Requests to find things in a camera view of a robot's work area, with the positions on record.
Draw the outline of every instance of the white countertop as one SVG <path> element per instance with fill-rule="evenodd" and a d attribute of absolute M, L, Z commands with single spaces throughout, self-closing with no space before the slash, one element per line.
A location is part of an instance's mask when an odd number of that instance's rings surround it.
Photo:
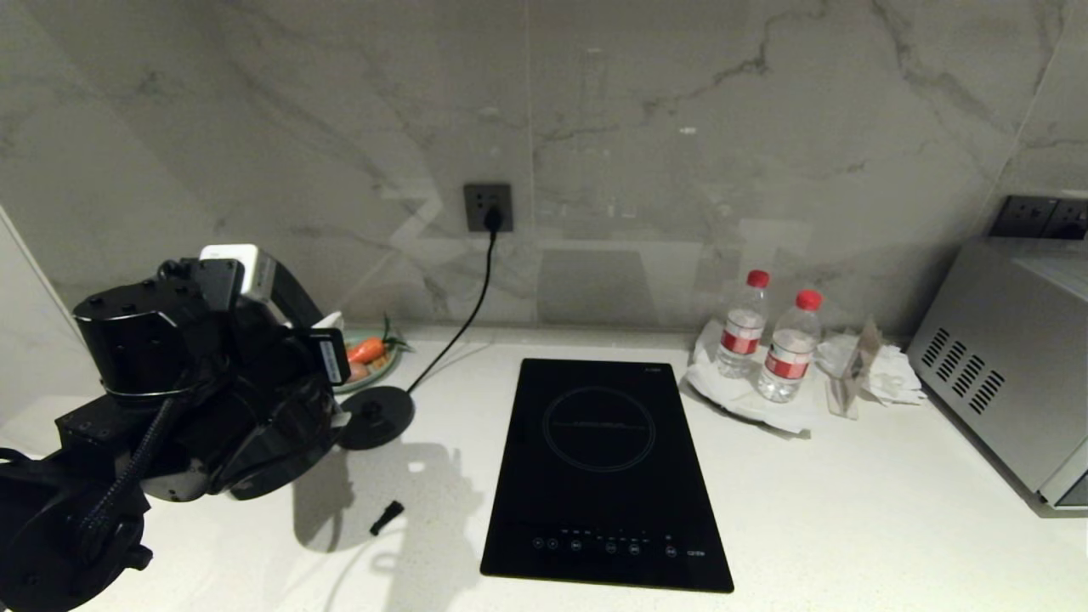
<path fill-rule="evenodd" d="M 823 415 L 805 439 L 741 423 L 690 392 L 683 404 L 735 592 L 482 576 L 521 359 L 665 362 L 678 377 L 688 360 L 679 341 L 594 347 L 534 333 L 484 342 L 480 331 L 452 351 L 417 390 L 411 427 L 386 446 L 336 450 L 254 501 L 152 500 L 144 543 L 154 561 L 82 610 L 1088 609 L 1088 521 L 1039 517 L 932 406 L 864 403 L 861 420 Z M 385 383 L 409 384 L 443 343 L 413 341 L 418 353 Z M 52 424 L 42 417 L 41 427 Z M 407 510 L 371 537 L 392 500 Z"/>

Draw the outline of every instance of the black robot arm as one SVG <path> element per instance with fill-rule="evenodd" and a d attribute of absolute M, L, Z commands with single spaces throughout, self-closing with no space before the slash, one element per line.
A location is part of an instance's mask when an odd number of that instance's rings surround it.
<path fill-rule="evenodd" d="M 252 499 L 336 441 L 341 332 L 311 327 L 321 311 L 285 267 L 220 246 L 243 255 L 208 247 L 74 309 L 106 394 L 57 419 L 53 454 L 0 449 L 0 610 L 72 610 L 145 568 L 145 494 Z"/>

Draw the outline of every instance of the electrical outlet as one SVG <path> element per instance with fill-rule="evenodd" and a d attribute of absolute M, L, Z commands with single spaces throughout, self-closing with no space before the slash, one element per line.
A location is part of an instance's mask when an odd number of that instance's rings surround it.
<path fill-rule="evenodd" d="M 499 232 L 514 231 L 514 198 L 510 195 L 510 185 L 465 185 L 465 216 L 469 221 L 470 232 L 486 232 L 483 219 L 487 211 L 495 206 L 503 215 L 503 223 L 498 227 Z"/>
<path fill-rule="evenodd" d="M 998 220 L 990 229 L 991 236 L 1036 238 L 1058 207 L 1059 200 L 1049 197 L 1009 196 Z"/>
<path fill-rule="evenodd" d="M 1088 231 L 1088 200 L 1063 199 L 1042 229 L 1042 237 L 1068 241 L 1085 240 Z"/>

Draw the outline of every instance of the black glass cooktop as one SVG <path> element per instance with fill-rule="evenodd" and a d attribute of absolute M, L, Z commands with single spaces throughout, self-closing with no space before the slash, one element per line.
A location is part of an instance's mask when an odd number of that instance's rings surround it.
<path fill-rule="evenodd" d="M 522 362 L 480 571 L 733 590 L 668 364 Z"/>

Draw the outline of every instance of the plastic bottle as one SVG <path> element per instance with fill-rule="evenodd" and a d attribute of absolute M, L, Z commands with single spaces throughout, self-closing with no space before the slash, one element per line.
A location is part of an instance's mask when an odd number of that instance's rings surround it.
<path fill-rule="evenodd" d="M 749 272 L 747 286 L 741 289 L 726 310 L 726 329 L 718 345 L 718 371 L 726 378 L 742 378 L 752 370 L 751 355 L 759 347 L 767 325 L 767 284 L 770 274 Z"/>
<path fill-rule="evenodd" d="M 813 351 L 820 340 L 816 310 L 824 301 L 818 292 L 798 293 L 796 306 L 782 315 L 771 334 L 770 351 L 763 364 L 756 390 L 771 402 L 786 403 L 798 394 L 808 371 Z"/>

